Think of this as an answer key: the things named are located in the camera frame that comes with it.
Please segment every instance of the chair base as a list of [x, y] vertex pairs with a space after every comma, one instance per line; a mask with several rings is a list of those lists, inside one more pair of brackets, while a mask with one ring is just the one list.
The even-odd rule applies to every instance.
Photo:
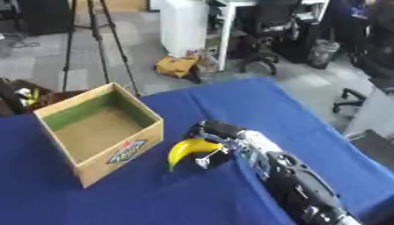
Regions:
[[277, 54], [269, 52], [256, 53], [242, 62], [240, 72], [245, 73], [246, 67], [253, 62], [264, 62], [270, 68], [271, 75], [275, 76], [277, 74], [277, 68], [275, 66], [275, 63], [279, 62], [279, 56]]
[[347, 99], [349, 97], [349, 94], [355, 96], [358, 99], [357, 100], [349, 100], [349, 101], [346, 101], [346, 102], [334, 103], [333, 107], [332, 107], [332, 112], [333, 113], [339, 113], [341, 106], [347, 106], [348, 105], [348, 106], [361, 107], [364, 104], [365, 100], [367, 99], [367, 97], [364, 96], [363, 94], [361, 94], [360, 92], [355, 91], [355, 90], [351, 90], [351, 89], [348, 89], [348, 88], [345, 88], [342, 91], [341, 97], [343, 99]]

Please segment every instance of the chair wheel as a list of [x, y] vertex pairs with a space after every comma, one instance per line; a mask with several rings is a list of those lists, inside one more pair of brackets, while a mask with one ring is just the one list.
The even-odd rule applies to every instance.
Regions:
[[342, 97], [343, 99], [347, 99], [347, 98], [349, 98], [349, 94], [348, 94], [346, 91], [343, 91], [341, 97]]
[[336, 113], [339, 113], [339, 111], [340, 111], [340, 108], [336, 105], [332, 108], [332, 113], [336, 114]]

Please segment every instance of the box label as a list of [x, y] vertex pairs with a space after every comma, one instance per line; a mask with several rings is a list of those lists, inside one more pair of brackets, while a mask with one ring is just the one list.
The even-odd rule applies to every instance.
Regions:
[[131, 142], [124, 142], [123, 149], [117, 151], [107, 162], [107, 164], [111, 163], [120, 163], [125, 162], [135, 155], [139, 149], [143, 147], [147, 140], [138, 140]]

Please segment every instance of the trash can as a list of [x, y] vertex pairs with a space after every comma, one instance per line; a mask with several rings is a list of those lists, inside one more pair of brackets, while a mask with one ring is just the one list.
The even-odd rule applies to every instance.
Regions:
[[315, 46], [310, 51], [308, 64], [315, 69], [326, 69], [338, 50], [338, 43], [318, 39], [316, 40]]

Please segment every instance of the white desk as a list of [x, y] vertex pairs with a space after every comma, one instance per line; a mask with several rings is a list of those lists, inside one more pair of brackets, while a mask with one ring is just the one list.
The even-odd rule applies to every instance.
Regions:
[[[217, 0], [226, 5], [224, 11], [224, 24], [222, 31], [222, 42], [219, 50], [219, 71], [223, 71], [226, 66], [227, 50], [229, 47], [231, 27], [236, 17], [237, 7], [248, 7], [257, 4], [257, 0]], [[323, 19], [325, 11], [330, 0], [303, 0], [302, 4], [313, 4], [312, 13], [320, 22]]]
[[384, 138], [394, 134], [394, 99], [377, 88], [356, 113], [344, 135], [359, 134], [368, 129]]

